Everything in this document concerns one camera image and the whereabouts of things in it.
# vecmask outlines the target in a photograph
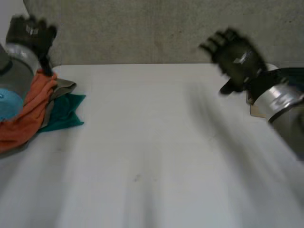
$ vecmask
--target orange cloth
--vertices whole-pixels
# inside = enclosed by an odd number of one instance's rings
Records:
[[[11,121],[0,122],[0,153],[26,143],[39,130],[56,79],[56,74],[48,77],[41,70],[36,73],[21,113]]]

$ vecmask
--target gray cloth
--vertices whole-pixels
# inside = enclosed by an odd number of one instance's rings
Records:
[[[51,113],[54,108],[54,100],[65,94],[71,93],[76,88],[76,86],[77,86],[77,84],[75,82],[64,80],[64,79],[57,79],[57,86],[54,88],[54,92],[49,99],[49,103],[46,107],[46,113],[45,113],[41,128],[46,127],[49,122]]]
[[[52,110],[54,108],[54,100],[58,97],[61,97],[65,94],[71,93],[75,88],[76,88],[77,84],[75,82],[72,81],[68,81],[68,80],[64,80],[64,79],[57,79],[57,86],[54,88],[54,92],[52,94],[52,96],[50,97],[49,103],[46,107],[46,113],[44,116],[44,120],[42,122],[41,128],[47,126],[50,117],[51,117],[51,113]],[[14,149],[8,150],[4,153],[0,154],[0,159],[2,158],[6,158],[10,155],[13,155],[15,153],[19,153],[22,152],[24,150],[27,149],[27,147],[29,146],[30,142],[32,140],[34,140],[34,138],[37,135],[35,135],[33,138],[31,138],[29,141],[27,141],[26,143],[20,145],[19,147],[16,147]]]

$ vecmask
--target blue object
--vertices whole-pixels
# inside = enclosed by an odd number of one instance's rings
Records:
[[[79,120],[75,111],[85,97],[85,95],[65,94],[55,99],[48,125],[41,128],[38,133],[83,125],[84,122]]]
[[[23,108],[23,99],[15,92],[0,88],[0,122],[18,115]]]

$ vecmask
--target teal cloth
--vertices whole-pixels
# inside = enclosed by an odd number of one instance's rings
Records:
[[[75,114],[75,110],[79,107],[85,97],[85,95],[65,94],[55,99],[54,108],[48,125],[41,128],[38,133],[83,125],[84,122],[79,120]]]

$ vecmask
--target silver metal cylinder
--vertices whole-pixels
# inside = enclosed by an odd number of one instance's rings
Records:
[[[259,111],[270,120],[276,113],[301,102],[303,94],[288,85],[275,85],[264,92],[255,102]]]
[[[5,67],[9,64],[10,57],[3,49],[2,45],[0,45],[0,71],[5,69]]]
[[[35,74],[40,66],[37,56],[29,48],[13,43],[7,43],[5,49],[9,56],[20,60],[29,66]]]

